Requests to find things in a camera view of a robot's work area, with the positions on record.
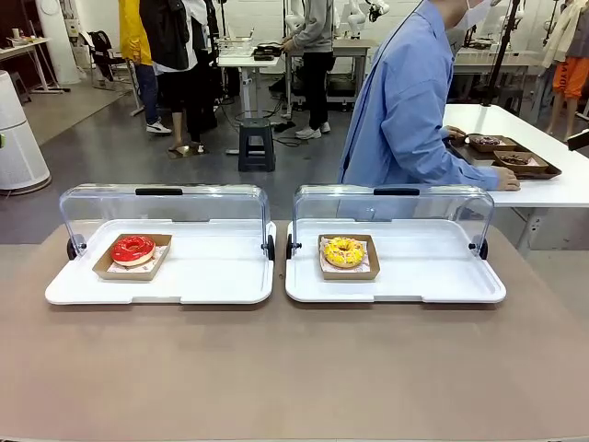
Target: display case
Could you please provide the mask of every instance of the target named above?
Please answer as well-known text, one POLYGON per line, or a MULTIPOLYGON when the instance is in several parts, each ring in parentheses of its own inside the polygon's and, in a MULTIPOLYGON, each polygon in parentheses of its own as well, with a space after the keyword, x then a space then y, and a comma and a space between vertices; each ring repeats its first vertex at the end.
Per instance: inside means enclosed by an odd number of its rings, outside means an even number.
POLYGON ((486 262, 493 210, 470 186, 303 186, 288 227, 286 291, 301 302, 500 302, 505 287, 486 262), (324 235, 369 235, 377 277, 324 278, 324 235))
POLYGON ((60 208, 70 261, 47 287, 53 304, 252 304, 271 292, 276 227, 257 187, 87 184, 60 208), (98 276, 121 235, 171 236, 151 281, 98 276))

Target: hand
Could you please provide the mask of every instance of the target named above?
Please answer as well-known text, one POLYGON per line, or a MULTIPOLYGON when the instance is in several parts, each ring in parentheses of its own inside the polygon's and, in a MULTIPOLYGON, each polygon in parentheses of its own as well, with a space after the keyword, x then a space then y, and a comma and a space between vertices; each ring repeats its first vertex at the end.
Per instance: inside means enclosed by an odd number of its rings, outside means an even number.
POLYGON ((292 39, 288 40, 285 44, 283 44, 282 49, 284 52, 294 51, 296 49, 295 42, 292 39))
POLYGON ((450 138, 460 138, 462 136, 467 136, 467 133, 458 129, 455 126, 444 126, 444 129, 447 130, 448 136, 450 138))
POLYGON ((495 170, 499 179, 497 183, 498 191, 519 191, 519 180, 515 177, 512 170, 498 168, 496 166, 493 166, 493 170, 495 170))

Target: shirt collar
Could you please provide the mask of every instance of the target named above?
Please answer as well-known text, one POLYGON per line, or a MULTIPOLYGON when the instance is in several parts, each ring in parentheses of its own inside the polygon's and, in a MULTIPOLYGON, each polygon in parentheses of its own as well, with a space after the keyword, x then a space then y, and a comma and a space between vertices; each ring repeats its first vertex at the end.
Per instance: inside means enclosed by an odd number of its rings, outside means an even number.
POLYGON ((425 18, 425 20, 432 27, 435 38, 441 43, 445 43, 445 46, 447 46, 449 50, 450 42, 445 36, 445 24, 442 20, 442 16, 440 15, 440 11, 438 11, 438 8, 435 7, 433 3, 430 2, 430 0, 423 0, 423 3, 420 5, 420 7, 417 8, 415 13, 425 18))

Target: transparent dome lid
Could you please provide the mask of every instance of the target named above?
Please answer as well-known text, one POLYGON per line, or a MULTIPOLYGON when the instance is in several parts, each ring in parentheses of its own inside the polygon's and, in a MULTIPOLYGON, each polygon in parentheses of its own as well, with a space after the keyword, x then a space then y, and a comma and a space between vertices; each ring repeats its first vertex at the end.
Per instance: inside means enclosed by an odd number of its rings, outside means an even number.
POLYGON ((143 228, 209 222, 217 234, 259 234, 260 253, 268 255, 270 208, 256 186, 83 184, 62 195, 60 209, 74 256, 83 255, 93 236, 115 222, 143 228))
MULTIPOLYGON (((480 253, 493 210, 491 196, 472 186, 302 186, 294 196, 289 256, 305 247, 303 242, 312 238, 312 234, 321 230, 329 233, 335 223, 354 222, 366 230, 370 228, 368 223, 381 223, 379 228, 382 223, 391 223, 393 228, 400 220, 413 220, 414 226, 423 229, 434 225, 424 223, 427 220, 456 223, 466 234, 465 247, 480 253)), ((435 230, 430 229, 428 234, 435 240, 435 230)))

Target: black tray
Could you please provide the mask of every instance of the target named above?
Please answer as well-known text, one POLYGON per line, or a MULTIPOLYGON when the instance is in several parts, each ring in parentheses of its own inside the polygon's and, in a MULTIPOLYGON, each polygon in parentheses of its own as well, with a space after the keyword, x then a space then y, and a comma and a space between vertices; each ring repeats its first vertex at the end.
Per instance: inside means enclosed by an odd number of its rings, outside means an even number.
MULTIPOLYGON (((446 143, 450 151, 455 154, 457 157, 464 159, 468 164, 472 164, 473 166, 482 165, 481 163, 487 163, 489 166, 500 166, 495 162, 495 155, 492 152, 479 152, 474 147, 468 145, 466 143, 466 137, 457 138, 457 139, 450 139, 446 143)), ((523 147, 513 138, 509 138, 515 143, 514 152, 532 152, 530 149, 523 147)), ((558 177, 562 170, 548 162, 545 158, 542 158, 546 163, 548 163, 548 167, 539 173, 515 173, 515 176, 519 180, 551 180, 554 177, 558 177)))

